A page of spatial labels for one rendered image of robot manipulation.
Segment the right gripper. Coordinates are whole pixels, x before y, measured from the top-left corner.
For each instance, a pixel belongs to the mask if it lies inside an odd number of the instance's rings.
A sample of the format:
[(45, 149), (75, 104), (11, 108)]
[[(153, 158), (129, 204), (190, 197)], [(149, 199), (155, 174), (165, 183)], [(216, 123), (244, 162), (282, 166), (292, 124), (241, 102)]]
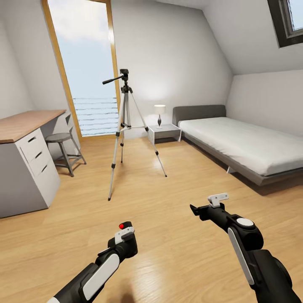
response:
[(206, 205), (197, 208), (193, 205), (190, 205), (190, 208), (195, 216), (199, 215), (199, 218), (202, 221), (211, 220), (216, 223), (216, 225), (218, 225), (219, 215), (223, 212), (226, 212), (225, 205), (223, 203), (220, 203), (220, 207), (210, 207), (209, 205)]

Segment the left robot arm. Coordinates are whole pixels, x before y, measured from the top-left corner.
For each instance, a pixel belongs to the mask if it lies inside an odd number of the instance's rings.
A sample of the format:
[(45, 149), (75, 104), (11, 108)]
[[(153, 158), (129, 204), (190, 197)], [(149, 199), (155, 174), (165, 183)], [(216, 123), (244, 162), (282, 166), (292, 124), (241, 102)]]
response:
[(47, 303), (92, 303), (104, 288), (107, 280), (118, 269), (120, 263), (136, 251), (133, 238), (127, 241), (122, 239), (134, 232), (133, 227), (116, 232), (116, 246), (99, 252), (95, 263), (90, 263), (85, 267)]

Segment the camera tripod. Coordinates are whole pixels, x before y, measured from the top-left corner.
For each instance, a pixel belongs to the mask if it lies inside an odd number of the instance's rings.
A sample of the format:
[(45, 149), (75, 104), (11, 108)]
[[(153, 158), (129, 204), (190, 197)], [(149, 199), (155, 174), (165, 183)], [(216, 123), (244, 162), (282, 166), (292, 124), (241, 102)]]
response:
[[(116, 160), (116, 153), (117, 153), (117, 144), (118, 144), (118, 138), (120, 136), (120, 132), (122, 131), (122, 143), (120, 144), (121, 147), (122, 147), (122, 154), (123, 154), (123, 138), (124, 138), (124, 131), (125, 130), (131, 130), (132, 128), (145, 128), (145, 130), (147, 131), (148, 133), (148, 138), (149, 140), (151, 141), (153, 147), (154, 147), (154, 150), (155, 150), (155, 153), (156, 155), (159, 154), (159, 152), (155, 149), (155, 146), (153, 144), (153, 141), (151, 139), (151, 136), (149, 134), (149, 129), (148, 129), (148, 126), (146, 125), (145, 121), (144, 121), (144, 118), (143, 118), (143, 115), (139, 109), (139, 106), (137, 104), (137, 101), (136, 101), (136, 98), (133, 94), (133, 91), (131, 89), (131, 87), (129, 87), (127, 85), (127, 80), (128, 80), (128, 69), (120, 69), (120, 74), (123, 74), (122, 76), (119, 76), (119, 77), (116, 77), (114, 79), (110, 79), (110, 80), (107, 80), (107, 81), (104, 81), (102, 82), (103, 85), (105, 84), (108, 84), (114, 80), (117, 80), (117, 79), (122, 79), (124, 80), (125, 82), (125, 85), (123, 87), (121, 87), (121, 90), (122, 90), (122, 96), (121, 96), (121, 103), (120, 103), (120, 112), (119, 112), (119, 119), (118, 119), (118, 127), (117, 127), (117, 132), (116, 132), (116, 143), (115, 143), (115, 150), (114, 150), (114, 159), (113, 159), (113, 163), (112, 163), (112, 177), (111, 177), (111, 184), (110, 184), (110, 191), (109, 191), (109, 197), (108, 197), (108, 201), (111, 200), (111, 191), (112, 191), (112, 182), (113, 182), (113, 174), (114, 174), (114, 169), (115, 169), (115, 160)], [(130, 91), (133, 99), (134, 99), (134, 102), (136, 104), (136, 107), (139, 111), (139, 114), (141, 116), (141, 119), (144, 123), (144, 126), (142, 127), (135, 127), (135, 126), (131, 126), (130, 125), (130, 112), (129, 112), (129, 100), (128, 100), (128, 91)], [(126, 106), (126, 110), (127, 110), (127, 121), (128, 121), (128, 124), (125, 124), (125, 106)]]

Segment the digital camera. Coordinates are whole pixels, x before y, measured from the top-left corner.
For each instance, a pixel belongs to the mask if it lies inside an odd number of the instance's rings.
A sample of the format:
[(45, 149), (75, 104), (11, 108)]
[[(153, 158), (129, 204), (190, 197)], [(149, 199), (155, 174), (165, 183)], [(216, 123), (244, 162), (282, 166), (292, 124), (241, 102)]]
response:
[[(119, 225), (119, 228), (120, 228), (120, 229), (125, 229), (125, 228), (127, 228), (127, 227), (133, 227), (130, 221), (126, 221), (126, 222), (121, 223), (121, 224)], [(124, 237), (124, 238), (122, 238), (122, 239), (124, 239), (124, 241), (127, 241), (127, 240), (129, 240), (129, 239), (131, 239), (131, 238), (134, 239), (135, 244), (136, 244), (136, 238), (135, 238), (135, 234), (134, 234), (134, 233), (133, 233), (133, 234), (130, 234), (129, 236), (126, 236), (126, 237)], [(113, 237), (112, 239), (110, 239), (110, 240), (108, 241), (108, 248), (109, 248), (109, 247), (113, 247), (113, 246), (116, 246), (116, 244), (115, 244), (115, 237)], [(131, 258), (131, 257), (135, 256), (137, 253), (138, 253), (138, 249), (137, 249), (137, 244), (136, 244), (136, 251), (133, 252), (132, 254), (128, 255), (126, 258)]]

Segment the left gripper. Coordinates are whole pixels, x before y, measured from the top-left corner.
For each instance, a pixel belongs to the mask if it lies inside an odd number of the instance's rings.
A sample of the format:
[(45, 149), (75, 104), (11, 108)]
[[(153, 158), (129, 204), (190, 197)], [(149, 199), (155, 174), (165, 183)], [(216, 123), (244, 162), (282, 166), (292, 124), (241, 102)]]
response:
[(128, 255), (130, 255), (130, 254), (132, 254), (133, 252), (136, 251), (136, 244), (135, 244), (135, 241), (134, 241), (133, 238), (131, 238), (127, 241), (123, 241), (119, 244), (116, 244), (116, 246), (120, 246), (123, 249), (123, 251), (124, 251), (124, 259), (123, 260), (125, 260), (125, 258)]

